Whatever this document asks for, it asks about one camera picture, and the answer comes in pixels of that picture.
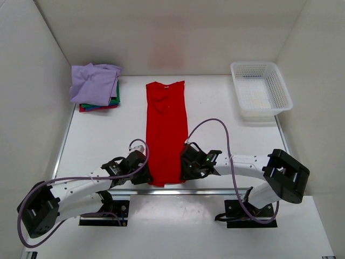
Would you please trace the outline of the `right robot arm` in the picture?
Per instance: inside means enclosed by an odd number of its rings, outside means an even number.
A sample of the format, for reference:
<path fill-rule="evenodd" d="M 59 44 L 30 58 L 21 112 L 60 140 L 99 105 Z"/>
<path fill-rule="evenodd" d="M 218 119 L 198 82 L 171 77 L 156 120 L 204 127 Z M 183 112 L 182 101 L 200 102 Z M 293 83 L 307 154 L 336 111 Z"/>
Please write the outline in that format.
<path fill-rule="evenodd" d="M 181 180 L 202 179 L 210 175 L 245 176 L 263 180 L 241 196 L 244 214 L 254 216 L 264 206 L 280 200 L 302 202 L 310 170 L 281 149 L 268 155 L 233 155 L 211 150 L 205 153 L 195 143 L 181 152 Z"/>

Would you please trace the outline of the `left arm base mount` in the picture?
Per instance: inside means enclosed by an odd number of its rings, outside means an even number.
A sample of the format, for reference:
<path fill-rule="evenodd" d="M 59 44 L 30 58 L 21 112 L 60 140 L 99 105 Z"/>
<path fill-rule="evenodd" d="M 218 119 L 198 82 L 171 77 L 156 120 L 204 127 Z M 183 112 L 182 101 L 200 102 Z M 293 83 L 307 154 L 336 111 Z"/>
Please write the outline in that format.
<path fill-rule="evenodd" d="M 126 227 L 128 224 L 130 196 L 99 192 L 102 206 L 97 212 L 80 216 L 80 226 Z"/>

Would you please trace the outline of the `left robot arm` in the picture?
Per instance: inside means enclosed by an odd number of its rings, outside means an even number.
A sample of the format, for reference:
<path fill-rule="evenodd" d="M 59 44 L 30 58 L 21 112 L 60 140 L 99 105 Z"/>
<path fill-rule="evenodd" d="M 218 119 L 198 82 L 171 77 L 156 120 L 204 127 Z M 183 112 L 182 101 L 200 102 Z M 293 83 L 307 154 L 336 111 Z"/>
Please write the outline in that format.
<path fill-rule="evenodd" d="M 127 181 L 138 185 L 151 179 L 146 156 L 134 150 L 126 158 L 115 158 L 86 176 L 37 183 L 17 211 L 28 235 L 38 238 L 55 224 L 75 216 L 113 216 L 118 209 L 110 189 Z"/>

